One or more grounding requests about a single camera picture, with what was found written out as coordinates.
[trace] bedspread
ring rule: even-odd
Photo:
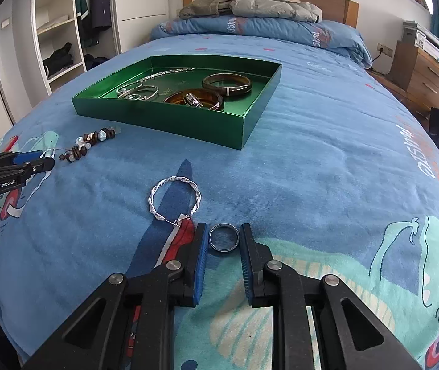
[[[118,124],[115,139],[81,160],[57,161],[35,193],[43,174],[0,198],[0,322],[22,358],[109,274],[151,271],[172,226],[149,213],[147,198],[159,180],[183,175],[203,196],[194,222],[250,222],[300,274],[340,276],[422,366],[439,368],[439,151],[349,58],[253,36],[155,40],[61,87],[0,150],[13,135],[15,150],[70,148],[115,125],[76,115],[72,96],[149,55],[191,53],[282,62],[279,86],[241,151]],[[155,199],[172,219],[192,204],[182,183]],[[16,217],[9,207],[24,210]],[[210,252],[201,303],[177,310],[175,368],[268,369],[270,327],[268,309],[247,305],[238,251]]]

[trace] printer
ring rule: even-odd
[[[419,47],[439,62],[439,39],[415,21],[403,22],[402,41]]]

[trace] green box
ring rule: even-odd
[[[149,101],[117,98],[115,90],[152,73],[196,67],[193,71],[164,75],[146,81],[159,88]],[[252,90],[225,97],[224,110],[212,111],[164,103],[186,88],[202,87],[202,80],[218,72],[235,72],[252,81]],[[223,55],[157,55],[129,65],[96,82],[72,98],[79,115],[124,122],[171,132],[241,150],[256,126],[281,76],[281,64]]]

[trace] silver bangle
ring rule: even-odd
[[[182,181],[184,183],[188,183],[192,189],[194,189],[195,191],[195,205],[194,207],[192,207],[191,213],[190,214],[186,214],[184,217],[182,217],[180,220],[175,220],[174,222],[171,222],[169,220],[167,220],[166,218],[164,218],[160,213],[158,213],[156,211],[156,208],[154,208],[153,202],[154,202],[154,194],[156,193],[156,191],[158,190],[158,188],[160,186],[163,186],[164,184],[166,184],[167,182],[173,182],[173,181]],[[166,221],[168,223],[170,223],[173,226],[178,227],[179,226],[179,222],[182,220],[185,220],[186,218],[191,218],[192,215],[197,211],[197,209],[199,208],[199,205],[201,203],[201,192],[199,192],[199,188],[197,186],[197,184],[193,181],[191,181],[189,178],[186,178],[185,176],[170,176],[169,178],[166,179],[162,179],[161,181],[159,181],[152,189],[151,189],[151,194],[149,196],[149,198],[147,199],[147,202],[150,204],[150,212],[151,214],[154,215],[154,217],[157,220],[160,221]]]
[[[220,249],[220,248],[218,248],[218,247],[216,247],[216,246],[214,245],[213,241],[211,240],[211,237],[213,236],[213,232],[214,232],[216,229],[218,229],[218,228],[228,228],[228,229],[231,229],[231,230],[234,231],[235,234],[237,235],[237,240],[236,240],[235,244],[234,244],[231,248],[228,248],[228,249]],[[238,246],[238,243],[239,243],[239,242],[240,242],[240,234],[238,233],[238,229],[236,229],[236,228],[235,228],[234,226],[232,226],[231,224],[226,224],[226,223],[218,224],[218,225],[215,225],[213,228],[211,228],[211,231],[209,231],[209,244],[210,244],[211,247],[212,247],[215,251],[217,251],[217,252],[221,252],[221,253],[228,253],[228,252],[231,252],[232,250],[234,250],[234,249]]]
[[[140,95],[139,93],[137,93],[137,92],[142,92],[145,90],[149,91],[150,89],[152,91],[154,91],[151,96],[143,96],[143,95]],[[158,95],[158,90],[159,90],[158,87],[154,86],[154,85],[144,85],[144,86],[140,85],[140,86],[137,86],[135,88],[132,88],[132,89],[126,91],[125,93],[121,94],[118,98],[126,98],[127,100],[147,101],[147,100],[151,100],[153,97],[156,97]]]

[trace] puffer jacket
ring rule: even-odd
[[[317,23],[322,21],[322,10],[310,3],[283,0],[233,0],[233,14],[246,18],[286,18],[293,21]]]

